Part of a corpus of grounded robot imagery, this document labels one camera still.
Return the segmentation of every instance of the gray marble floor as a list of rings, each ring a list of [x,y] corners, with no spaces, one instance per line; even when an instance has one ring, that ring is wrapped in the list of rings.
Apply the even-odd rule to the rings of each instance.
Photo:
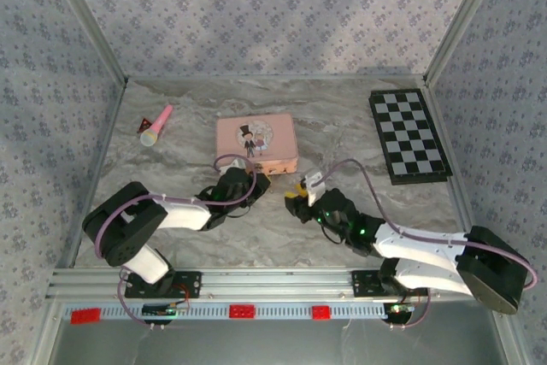
[[[130,81],[103,166],[93,206],[126,183],[137,180],[149,190],[189,197],[218,175],[215,123],[222,116],[290,112],[296,127],[299,171],[313,166],[327,171],[353,157],[366,165],[391,218],[407,227],[455,232],[456,219],[445,183],[391,185],[373,123],[372,90],[409,88],[411,83],[364,79]],[[170,103],[174,111],[158,142],[145,148],[136,133],[143,117],[153,120]],[[284,192],[299,174],[273,177],[269,192],[244,218],[226,221],[206,232],[168,229],[150,245],[175,267],[372,267],[342,245],[330,243],[314,222],[302,225],[290,216]],[[349,166],[335,173],[327,188],[338,187],[357,208],[379,215],[364,178]],[[85,237],[77,266],[102,266]]]

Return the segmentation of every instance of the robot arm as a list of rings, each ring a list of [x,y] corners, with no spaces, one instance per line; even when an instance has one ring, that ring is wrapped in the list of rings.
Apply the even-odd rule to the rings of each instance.
[[[339,189],[317,185],[321,178],[318,170],[305,174],[298,194],[285,194],[285,206],[302,223],[317,221],[355,253],[385,258],[379,276],[386,291],[456,291],[474,296],[490,309],[516,313],[527,270],[508,258],[461,245],[491,245],[524,259],[490,230],[474,226],[470,233],[431,233],[399,226],[402,233],[438,241],[411,239],[383,219],[357,211]]]
[[[111,267],[122,266],[158,288],[169,287],[173,271],[168,261],[146,243],[152,234],[163,228],[186,228],[208,231],[219,226],[237,208],[250,207],[269,187],[266,174],[256,174],[253,192],[242,202],[228,205],[203,205],[203,202],[238,200],[251,188],[253,177],[241,160],[221,168],[217,185],[205,188],[187,203],[173,203],[168,197],[150,195],[138,182],[132,182],[94,209],[83,221],[85,234],[96,242],[103,223],[120,206],[147,196],[125,209],[109,224],[100,239],[101,255]]]

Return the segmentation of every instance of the gray floral wall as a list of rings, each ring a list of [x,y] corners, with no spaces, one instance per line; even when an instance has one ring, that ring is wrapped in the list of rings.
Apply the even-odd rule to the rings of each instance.
[[[130,76],[423,74],[462,0],[86,0]]]
[[[0,363],[19,364],[121,90],[65,0],[0,5]]]
[[[547,0],[485,0],[434,90],[479,224],[541,283],[522,317],[547,363]]]

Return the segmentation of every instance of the pink tin box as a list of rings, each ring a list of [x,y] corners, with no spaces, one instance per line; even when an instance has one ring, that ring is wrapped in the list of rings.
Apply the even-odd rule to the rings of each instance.
[[[219,119],[216,154],[246,156],[265,174],[295,173],[298,148],[292,116],[286,113]],[[220,165],[230,162],[226,159]]]

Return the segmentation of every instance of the black and white checkerboard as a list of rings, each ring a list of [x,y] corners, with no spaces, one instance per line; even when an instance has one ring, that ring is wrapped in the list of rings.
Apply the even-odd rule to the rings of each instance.
[[[368,101],[393,185],[452,175],[420,90],[373,91]]]

